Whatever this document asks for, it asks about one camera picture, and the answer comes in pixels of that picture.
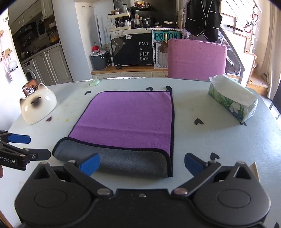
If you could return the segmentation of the washing machine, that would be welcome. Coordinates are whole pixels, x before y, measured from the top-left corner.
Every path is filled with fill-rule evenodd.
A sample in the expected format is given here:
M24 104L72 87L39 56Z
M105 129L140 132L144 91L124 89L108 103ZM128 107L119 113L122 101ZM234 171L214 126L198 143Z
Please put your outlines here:
M28 82L32 79L35 79L37 84L42 83L42 80L32 59L23 63L21 67Z

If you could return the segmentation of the black vest on hanger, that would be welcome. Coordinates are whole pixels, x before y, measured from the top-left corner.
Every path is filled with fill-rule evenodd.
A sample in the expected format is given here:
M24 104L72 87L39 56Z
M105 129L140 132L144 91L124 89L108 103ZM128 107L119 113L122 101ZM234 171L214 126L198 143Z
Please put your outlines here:
M184 28L198 37L203 35L209 42L218 40L222 16L219 0L190 0Z

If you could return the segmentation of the teal poison sign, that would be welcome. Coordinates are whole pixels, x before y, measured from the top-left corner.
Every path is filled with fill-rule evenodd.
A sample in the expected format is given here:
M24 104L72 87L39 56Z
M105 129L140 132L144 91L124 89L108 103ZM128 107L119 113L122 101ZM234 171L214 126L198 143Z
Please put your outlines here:
M165 41L170 39L178 39L181 38L181 32L180 31L159 31L155 30L153 32L153 37L155 41Z

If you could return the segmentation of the small green round dish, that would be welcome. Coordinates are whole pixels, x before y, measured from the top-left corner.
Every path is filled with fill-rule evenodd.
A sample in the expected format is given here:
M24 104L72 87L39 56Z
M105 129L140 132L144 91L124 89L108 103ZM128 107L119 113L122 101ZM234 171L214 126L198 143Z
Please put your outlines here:
M89 82L89 86L97 86L99 83L100 83L100 80L99 80L98 78L92 79L92 80Z

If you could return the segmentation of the low white drawer bench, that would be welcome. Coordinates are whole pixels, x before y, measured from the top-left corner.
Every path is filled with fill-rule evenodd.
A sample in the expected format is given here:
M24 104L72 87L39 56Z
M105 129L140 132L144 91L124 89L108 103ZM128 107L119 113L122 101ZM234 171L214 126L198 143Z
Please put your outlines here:
M121 69L116 69L114 66L108 66L106 69L93 70L91 75L101 79L112 77L167 77L168 69L159 69L153 66L123 66Z

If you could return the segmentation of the pink chair back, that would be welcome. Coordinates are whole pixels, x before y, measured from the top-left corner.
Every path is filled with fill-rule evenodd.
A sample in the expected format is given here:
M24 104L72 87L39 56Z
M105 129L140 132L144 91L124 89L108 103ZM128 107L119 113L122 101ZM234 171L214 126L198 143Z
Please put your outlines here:
M168 77L209 81L226 68L225 45L189 39L168 41Z

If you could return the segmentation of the brown card in holder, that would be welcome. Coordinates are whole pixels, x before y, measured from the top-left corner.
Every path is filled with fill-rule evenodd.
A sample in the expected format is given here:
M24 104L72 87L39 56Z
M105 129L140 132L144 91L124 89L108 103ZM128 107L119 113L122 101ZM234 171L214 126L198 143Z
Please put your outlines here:
M29 95L33 94L34 92L37 91L38 88L38 83L35 79L30 80L27 82L23 87L22 91L24 92L24 95L28 97Z

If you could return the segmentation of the grey trash bin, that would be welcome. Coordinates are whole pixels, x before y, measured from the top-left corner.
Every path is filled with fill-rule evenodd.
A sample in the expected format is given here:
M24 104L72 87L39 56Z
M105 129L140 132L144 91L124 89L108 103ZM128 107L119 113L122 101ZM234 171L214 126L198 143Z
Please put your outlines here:
M92 47L90 59L95 70L102 70L107 66L106 51L103 49L99 49L98 46Z

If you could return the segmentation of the wooden stick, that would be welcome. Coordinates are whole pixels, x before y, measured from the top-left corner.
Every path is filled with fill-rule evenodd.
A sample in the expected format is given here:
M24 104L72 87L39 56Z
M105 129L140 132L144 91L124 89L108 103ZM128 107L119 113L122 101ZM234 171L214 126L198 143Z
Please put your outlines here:
M256 162L250 165L250 170L252 171L256 179L260 182L260 176L259 176L258 166Z

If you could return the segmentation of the purple and grey towel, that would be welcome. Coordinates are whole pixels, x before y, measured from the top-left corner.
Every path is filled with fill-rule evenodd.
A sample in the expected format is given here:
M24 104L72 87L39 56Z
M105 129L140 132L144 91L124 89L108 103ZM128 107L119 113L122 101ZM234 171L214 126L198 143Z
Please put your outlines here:
M173 176L174 105L163 91L105 91L95 95L53 156L81 161L96 153L98 171L145 178Z

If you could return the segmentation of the cream tiered shelf rack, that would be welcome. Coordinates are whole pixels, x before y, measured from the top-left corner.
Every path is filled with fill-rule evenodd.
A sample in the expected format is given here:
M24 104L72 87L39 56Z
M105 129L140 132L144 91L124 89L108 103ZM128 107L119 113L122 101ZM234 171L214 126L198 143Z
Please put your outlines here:
M108 15L107 21L110 32L132 29L131 12Z

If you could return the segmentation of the green tissue pack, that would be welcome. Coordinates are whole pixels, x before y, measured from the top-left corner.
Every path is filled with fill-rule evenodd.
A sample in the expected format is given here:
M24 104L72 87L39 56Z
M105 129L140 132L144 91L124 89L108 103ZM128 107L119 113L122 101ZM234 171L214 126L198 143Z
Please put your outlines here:
M240 123L244 123L255 114L259 100L247 88L224 75L210 77L210 83L208 94Z

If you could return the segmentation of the white cat ceramic holder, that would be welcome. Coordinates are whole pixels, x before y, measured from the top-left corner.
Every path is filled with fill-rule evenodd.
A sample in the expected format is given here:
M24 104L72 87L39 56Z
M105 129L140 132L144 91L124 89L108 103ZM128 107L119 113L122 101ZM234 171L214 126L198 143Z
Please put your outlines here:
M36 92L26 98L21 98L19 104L22 118L26 123L33 125L53 111L57 98L46 85L40 83Z

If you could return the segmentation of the black have a nice day cabinet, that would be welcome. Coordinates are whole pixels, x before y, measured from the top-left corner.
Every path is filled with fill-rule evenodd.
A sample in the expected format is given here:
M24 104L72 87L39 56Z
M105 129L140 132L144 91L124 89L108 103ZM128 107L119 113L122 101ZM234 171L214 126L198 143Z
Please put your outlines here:
M152 66L151 34L139 33L117 36L111 40L115 66Z

